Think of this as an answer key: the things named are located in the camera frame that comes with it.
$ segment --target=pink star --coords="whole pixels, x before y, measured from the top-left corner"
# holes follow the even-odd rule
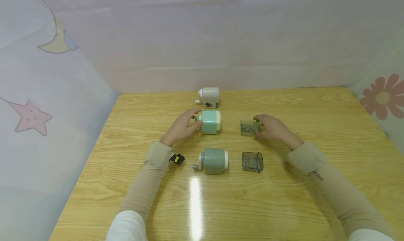
[[[45,123],[52,118],[50,114],[40,111],[31,100],[28,100],[26,105],[19,105],[12,102],[9,102],[9,104],[21,116],[15,132],[35,129],[43,136],[46,136]]]

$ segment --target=clear plastic container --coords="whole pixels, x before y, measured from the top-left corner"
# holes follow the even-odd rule
[[[260,122],[254,119],[240,120],[241,135],[253,136],[260,132]]]
[[[244,152],[241,156],[241,165],[244,171],[261,172],[264,169],[262,154]]]

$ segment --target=pink flower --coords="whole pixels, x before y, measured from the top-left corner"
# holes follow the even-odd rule
[[[404,118],[403,111],[398,107],[404,107],[404,80],[398,82],[398,74],[392,74],[387,83],[384,77],[379,77],[370,89],[363,91],[364,98],[359,102],[369,114],[376,113],[377,118],[385,120],[390,110],[397,118]]]

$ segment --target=wrist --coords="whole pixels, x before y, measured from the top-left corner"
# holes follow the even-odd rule
[[[173,147],[173,145],[175,144],[175,140],[165,134],[160,138],[160,143],[169,147]]]
[[[299,146],[304,144],[304,141],[295,133],[290,132],[286,134],[282,139],[282,143],[286,145],[291,151],[296,150]]]

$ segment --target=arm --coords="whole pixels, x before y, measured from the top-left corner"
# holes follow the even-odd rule
[[[146,161],[140,168],[126,196],[119,207],[119,212],[133,210],[138,212],[144,222],[159,190],[161,180],[168,171],[173,148],[161,142],[152,143],[146,155]]]
[[[385,220],[369,201],[311,143],[293,150],[288,161],[308,175],[309,180],[330,205],[347,236],[361,229],[375,230],[393,237]]]
[[[257,139],[280,140],[292,151],[288,161],[298,168],[316,186],[333,209],[347,236],[356,230],[375,230],[392,237],[387,223],[369,201],[348,180],[327,162],[325,155],[314,145],[291,132],[273,116],[259,115],[264,131]]]
[[[118,214],[111,223],[106,240],[144,241],[146,239],[146,220],[152,207],[160,183],[168,171],[173,144],[189,137],[202,122],[189,126],[189,120],[200,109],[182,113],[159,142],[152,143],[146,160],[128,188]]]

